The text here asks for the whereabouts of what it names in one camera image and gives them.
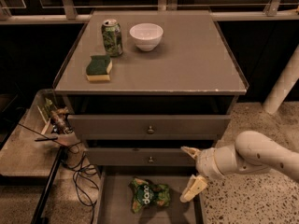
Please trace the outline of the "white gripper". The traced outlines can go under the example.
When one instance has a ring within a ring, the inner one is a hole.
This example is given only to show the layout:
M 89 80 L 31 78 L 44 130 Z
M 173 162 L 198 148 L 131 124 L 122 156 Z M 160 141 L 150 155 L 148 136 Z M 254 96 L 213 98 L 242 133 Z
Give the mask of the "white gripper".
M 190 202 L 196 195 L 202 192 L 207 187 L 207 180 L 221 180 L 224 175 L 216 164 L 214 147 L 201 151 L 195 147 L 181 147 L 183 152 L 196 160 L 196 170 L 200 175 L 191 175 L 185 190 L 180 195 L 180 200 L 183 203 Z

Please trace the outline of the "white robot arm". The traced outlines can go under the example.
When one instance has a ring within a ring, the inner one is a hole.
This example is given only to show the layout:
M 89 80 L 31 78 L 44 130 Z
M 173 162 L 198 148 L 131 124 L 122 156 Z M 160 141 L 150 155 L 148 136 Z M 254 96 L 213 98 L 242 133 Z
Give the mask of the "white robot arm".
M 180 200 L 191 201 L 207 187 L 208 180 L 223 179 L 230 174 L 258 174 L 275 169 L 299 181 L 299 153 L 276 143 L 262 133 L 244 131 L 230 146 L 199 150 L 182 147 L 195 161 L 198 175 L 192 175 Z

